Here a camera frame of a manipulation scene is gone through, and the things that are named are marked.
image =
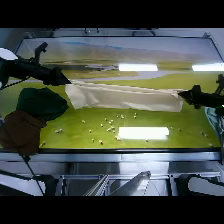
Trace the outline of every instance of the brown cloth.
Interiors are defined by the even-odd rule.
[[[0,144],[4,149],[17,151],[20,155],[33,155],[38,153],[40,130],[45,126],[45,121],[16,110],[8,114],[0,126]]]

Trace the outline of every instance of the folded fabric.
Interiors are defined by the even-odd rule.
[[[60,117],[67,109],[67,101],[48,88],[24,88],[19,95],[17,110],[22,110],[41,120]]]
[[[183,99],[177,94],[177,90],[72,81],[72,84],[66,85],[65,91],[75,109],[105,107],[180,112],[183,105]]]
[[[0,126],[0,144],[20,155],[33,155],[38,153],[40,130],[45,126],[46,122],[16,110],[8,114]]]

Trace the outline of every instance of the dark green fabric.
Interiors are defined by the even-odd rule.
[[[48,88],[24,88],[16,108],[45,121],[55,120],[67,109],[67,101]]]

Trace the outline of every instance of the white towel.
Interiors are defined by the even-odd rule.
[[[180,112],[183,105],[178,90],[71,82],[65,91],[75,109],[104,107]]]

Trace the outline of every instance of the white round object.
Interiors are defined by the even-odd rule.
[[[5,49],[5,48],[0,48],[0,57],[5,59],[5,60],[16,60],[18,57],[12,53],[12,51]]]

